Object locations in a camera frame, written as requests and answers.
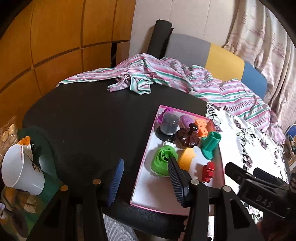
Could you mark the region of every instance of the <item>curtain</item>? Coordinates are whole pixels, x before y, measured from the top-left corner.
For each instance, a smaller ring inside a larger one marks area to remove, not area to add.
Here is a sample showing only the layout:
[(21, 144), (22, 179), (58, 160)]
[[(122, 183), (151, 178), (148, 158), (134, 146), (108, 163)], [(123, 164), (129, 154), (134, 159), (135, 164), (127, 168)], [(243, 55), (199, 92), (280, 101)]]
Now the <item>curtain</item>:
[(258, 0), (241, 0), (224, 48), (252, 64), (266, 78), (264, 102), (276, 113), (285, 131), (296, 120), (296, 55), (283, 26)]

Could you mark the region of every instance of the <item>wooden wall panel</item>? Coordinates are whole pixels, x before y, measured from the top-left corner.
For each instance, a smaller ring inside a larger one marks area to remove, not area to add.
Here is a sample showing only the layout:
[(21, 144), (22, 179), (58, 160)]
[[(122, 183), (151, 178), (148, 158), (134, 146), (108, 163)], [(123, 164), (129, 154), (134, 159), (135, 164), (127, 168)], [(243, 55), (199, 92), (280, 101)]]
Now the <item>wooden wall panel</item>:
[(116, 65), (128, 58), (130, 42), (121, 42), (117, 44)]
[(51, 91), (58, 82), (82, 72), (81, 50), (56, 57), (35, 68), (42, 95)]
[(30, 3), (0, 39), (0, 89), (32, 65), (30, 26), (34, 3)]
[(111, 43), (82, 49), (84, 71), (111, 67)]
[(33, 70), (15, 80), (0, 94), (0, 126), (17, 116), (18, 128), (26, 111), (41, 97)]
[(37, 0), (32, 19), (33, 63), (80, 46), (83, 0)]
[(130, 40), (136, 0), (117, 0), (112, 41)]
[(86, 0), (83, 45), (111, 41), (115, 4), (116, 0)]

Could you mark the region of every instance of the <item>white cup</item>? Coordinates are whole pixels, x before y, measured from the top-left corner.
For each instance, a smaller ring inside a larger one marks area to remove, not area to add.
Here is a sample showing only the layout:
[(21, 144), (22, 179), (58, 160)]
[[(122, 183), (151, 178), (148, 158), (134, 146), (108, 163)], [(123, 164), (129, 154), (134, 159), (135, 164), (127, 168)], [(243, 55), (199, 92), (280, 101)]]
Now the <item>white cup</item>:
[(24, 152), (22, 145), (15, 144), (6, 152), (2, 162), (2, 179), (9, 188), (39, 195), (44, 188), (44, 174)]

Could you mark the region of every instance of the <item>pink and green striped fabric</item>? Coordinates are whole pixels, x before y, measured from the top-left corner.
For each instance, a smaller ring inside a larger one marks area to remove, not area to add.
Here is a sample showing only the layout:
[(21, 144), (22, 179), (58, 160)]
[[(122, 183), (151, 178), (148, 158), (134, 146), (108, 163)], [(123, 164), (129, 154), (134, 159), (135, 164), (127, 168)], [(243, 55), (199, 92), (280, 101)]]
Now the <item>pink and green striped fabric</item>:
[(115, 68), (87, 71), (69, 77), (58, 85), (113, 78), (117, 83), (108, 86), (111, 92), (129, 88), (140, 95), (149, 94), (151, 84), (167, 85), (215, 103), (250, 121), (259, 130), (270, 135), (277, 144), (284, 143), (285, 136), (277, 123), (275, 113), (241, 81), (232, 79), (223, 82), (213, 78), (204, 67), (188, 67), (176, 59), (164, 57), (159, 60), (148, 54), (138, 54)]

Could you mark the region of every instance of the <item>red toy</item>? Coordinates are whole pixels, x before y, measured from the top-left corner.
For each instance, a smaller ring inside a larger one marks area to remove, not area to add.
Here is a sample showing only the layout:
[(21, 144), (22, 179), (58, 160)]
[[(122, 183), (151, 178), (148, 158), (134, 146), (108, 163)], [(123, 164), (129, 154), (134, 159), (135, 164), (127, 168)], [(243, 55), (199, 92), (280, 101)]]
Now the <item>red toy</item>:
[(211, 178), (214, 177), (214, 171), (215, 171), (215, 163), (209, 161), (202, 168), (202, 182), (209, 183), (211, 181)]

